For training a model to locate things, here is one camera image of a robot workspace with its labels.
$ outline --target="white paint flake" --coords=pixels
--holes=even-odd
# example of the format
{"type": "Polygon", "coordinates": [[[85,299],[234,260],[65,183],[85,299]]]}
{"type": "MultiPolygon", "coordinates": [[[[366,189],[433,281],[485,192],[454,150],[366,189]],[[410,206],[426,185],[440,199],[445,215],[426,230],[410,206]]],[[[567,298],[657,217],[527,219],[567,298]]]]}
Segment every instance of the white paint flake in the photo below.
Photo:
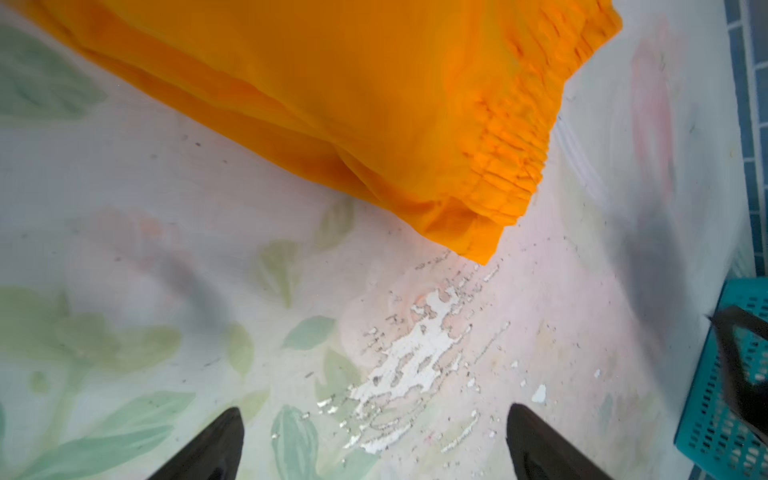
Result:
{"type": "Polygon", "coordinates": [[[400,423],[400,419],[394,419],[391,422],[387,422],[387,423],[383,423],[381,425],[377,425],[376,429],[377,430],[388,429],[389,427],[397,425],[398,423],[400,423]]]}
{"type": "Polygon", "coordinates": [[[359,401],[355,407],[358,417],[362,418],[363,407],[369,400],[389,394],[387,402],[391,402],[404,397],[414,387],[420,387],[422,392],[427,392],[442,374],[441,370],[435,369],[435,365],[440,357],[463,337],[462,335],[453,339],[442,328],[443,320],[451,313],[453,306],[460,302],[452,286],[446,288],[445,293],[449,296],[446,302],[440,299],[439,290],[434,290],[427,295],[425,306],[411,307],[411,310],[422,315],[422,318],[407,335],[392,342],[390,347],[382,352],[386,359],[368,375],[365,383],[349,393],[351,399],[359,401]],[[400,362],[408,356],[410,359],[398,370],[400,362]],[[425,365],[419,370],[419,366],[424,362],[425,365]]]}
{"type": "Polygon", "coordinates": [[[466,429],[464,429],[464,432],[461,433],[458,437],[453,439],[449,444],[447,444],[445,447],[443,447],[440,450],[440,453],[447,453],[451,450],[455,449],[458,444],[461,442],[464,442],[464,439],[466,439],[470,433],[472,433],[472,428],[475,426],[475,424],[480,420],[480,414],[477,410],[472,410],[472,423],[470,423],[466,429]]]}
{"type": "Polygon", "coordinates": [[[461,362],[461,361],[462,361],[462,354],[459,353],[456,356],[456,358],[453,360],[453,362],[451,362],[451,365],[450,365],[450,367],[448,367],[448,369],[450,371],[452,371],[452,372],[455,372],[456,370],[458,370],[458,363],[461,362]]]}
{"type": "Polygon", "coordinates": [[[494,276],[496,273],[498,273],[498,269],[499,269],[499,268],[501,268],[501,265],[500,265],[500,264],[498,264],[498,263],[496,263],[496,268],[494,268],[493,270],[491,270],[491,272],[490,272],[488,275],[486,275],[486,276],[482,277],[482,281],[484,281],[484,282],[488,282],[488,281],[489,281],[491,278],[493,278],[493,276],[494,276]]]}
{"type": "Polygon", "coordinates": [[[547,400],[547,386],[539,385],[536,389],[536,393],[531,397],[533,403],[544,403],[547,400]]]}
{"type": "Polygon", "coordinates": [[[360,446],[360,448],[362,448],[363,450],[365,450],[367,453],[369,453],[371,455],[376,455],[377,453],[379,453],[379,452],[383,451],[384,449],[386,449],[387,447],[389,447],[391,444],[393,444],[393,443],[397,442],[398,440],[400,440],[400,437],[405,435],[405,433],[407,431],[409,431],[411,429],[411,427],[413,427],[413,424],[409,423],[408,425],[406,425],[406,426],[404,426],[404,427],[402,427],[400,429],[391,431],[387,435],[382,435],[382,436],[380,436],[380,437],[378,437],[376,439],[373,439],[373,440],[371,440],[369,442],[363,443],[360,446]]]}
{"type": "Polygon", "coordinates": [[[360,436],[362,436],[361,433],[358,433],[357,435],[352,435],[349,437],[349,441],[346,443],[346,445],[343,446],[345,449],[350,449],[353,446],[357,445],[357,442],[360,441],[360,436]]]}

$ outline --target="orange cloth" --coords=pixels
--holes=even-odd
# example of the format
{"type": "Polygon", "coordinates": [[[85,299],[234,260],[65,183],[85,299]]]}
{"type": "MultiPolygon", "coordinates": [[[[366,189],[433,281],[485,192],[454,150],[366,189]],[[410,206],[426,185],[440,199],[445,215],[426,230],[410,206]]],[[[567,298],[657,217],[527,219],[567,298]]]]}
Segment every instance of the orange cloth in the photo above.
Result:
{"type": "Polygon", "coordinates": [[[275,164],[486,263],[541,180],[611,0],[12,0],[275,164]]]}

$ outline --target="teal plastic basket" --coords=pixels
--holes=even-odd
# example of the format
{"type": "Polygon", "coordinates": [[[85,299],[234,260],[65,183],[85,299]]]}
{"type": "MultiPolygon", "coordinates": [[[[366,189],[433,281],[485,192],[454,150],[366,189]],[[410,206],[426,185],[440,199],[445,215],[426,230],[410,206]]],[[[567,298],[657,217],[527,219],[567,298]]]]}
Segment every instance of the teal plastic basket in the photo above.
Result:
{"type": "MultiPolygon", "coordinates": [[[[740,306],[768,322],[768,278],[726,283],[717,309],[740,306]]],[[[751,382],[768,376],[768,342],[744,329],[735,332],[743,368],[751,382]]],[[[717,480],[768,480],[768,449],[723,399],[720,355],[710,328],[677,427],[675,446],[717,480]]]]}

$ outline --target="green leaf print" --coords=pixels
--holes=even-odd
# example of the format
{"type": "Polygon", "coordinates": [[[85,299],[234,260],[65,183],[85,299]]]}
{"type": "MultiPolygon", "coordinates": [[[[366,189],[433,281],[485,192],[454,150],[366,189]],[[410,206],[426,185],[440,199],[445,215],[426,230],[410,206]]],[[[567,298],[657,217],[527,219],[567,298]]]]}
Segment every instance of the green leaf print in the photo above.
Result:
{"type": "Polygon", "coordinates": [[[259,414],[261,407],[264,406],[266,399],[269,397],[269,390],[259,390],[257,392],[248,393],[243,398],[237,400],[234,405],[240,408],[240,414],[243,416],[243,421],[247,424],[259,414]]]}
{"type": "Polygon", "coordinates": [[[49,450],[16,480],[70,480],[114,468],[161,444],[174,428],[169,425],[108,437],[86,437],[49,450]]]}
{"type": "Polygon", "coordinates": [[[317,399],[322,401],[331,395],[339,395],[346,392],[347,387],[360,384],[360,372],[357,367],[349,361],[344,355],[334,352],[331,349],[326,350],[326,357],[323,360],[323,373],[326,377],[326,384],[321,384],[315,379],[315,391],[317,399]]]}
{"type": "Polygon", "coordinates": [[[327,316],[311,316],[288,333],[283,341],[284,349],[309,350],[328,338],[336,321],[327,316]]]}
{"type": "Polygon", "coordinates": [[[323,359],[323,373],[326,383],[315,379],[315,397],[318,402],[333,398],[333,405],[338,408],[333,416],[346,419],[356,406],[352,401],[345,401],[347,389],[360,384],[360,372],[344,355],[328,349],[323,359]]]}
{"type": "Polygon", "coordinates": [[[286,308],[291,307],[293,291],[299,282],[296,257],[299,247],[290,240],[275,240],[262,247],[256,255],[253,276],[256,282],[270,295],[283,300],[286,308]]]}
{"type": "Polygon", "coordinates": [[[181,331],[171,326],[145,326],[114,335],[119,347],[104,358],[103,366],[118,373],[132,373],[170,359],[181,347],[181,331]]]}
{"type": "Polygon", "coordinates": [[[257,390],[256,392],[247,393],[245,396],[240,397],[237,400],[227,403],[221,406],[215,412],[211,413],[198,427],[199,430],[203,430],[212,423],[221,413],[230,407],[237,407],[240,409],[240,416],[243,417],[243,423],[248,426],[248,422],[256,418],[256,415],[261,411],[261,407],[264,406],[266,400],[270,397],[269,390],[257,390]]]}
{"type": "Polygon", "coordinates": [[[378,455],[371,455],[362,449],[355,449],[339,463],[325,480],[361,480],[379,460],[378,455]]]}
{"type": "Polygon", "coordinates": [[[51,382],[43,372],[32,372],[29,374],[29,389],[32,393],[45,395],[51,391],[51,382]]]}
{"type": "Polygon", "coordinates": [[[272,450],[281,480],[319,480],[317,430],[298,409],[285,405],[272,424],[272,450]]]}
{"type": "Polygon", "coordinates": [[[120,348],[118,340],[107,333],[103,315],[85,313],[61,319],[54,325],[56,341],[79,359],[101,363],[120,348]]]}
{"type": "Polygon", "coordinates": [[[315,232],[315,248],[330,250],[344,240],[355,224],[355,203],[347,197],[332,205],[320,221],[315,232]]]}
{"type": "Polygon", "coordinates": [[[0,403],[0,476],[5,477],[5,410],[0,403]]]}
{"type": "Polygon", "coordinates": [[[56,311],[59,316],[69,316],[69,298],[65,292],[56,297],[56,311]]]}
{"type": "Polygon", "coordinates": [[[33,359],[71,359],[56,339],[57,318],[56,309],[35,291],[0,286],[0,349],[33,359]]]}
{"type": "Polygon", "coordinates": [[[253,364],[253,340],[248,330],[238,322],[230,324],[227,335],[227,361],[244,377],[253,364]]]}
{"type": "Polygon", "coordinates": [[[43,42],[0,25],[0,115],[75,119],[105,98],[89,77],[43,42]]]}
{"type": "Polygon", "coordinates": [[[140,396],[104,419],[89,437],[126,434],[170,425],[194,397],[194,393],[166,391],[140,396]]]}

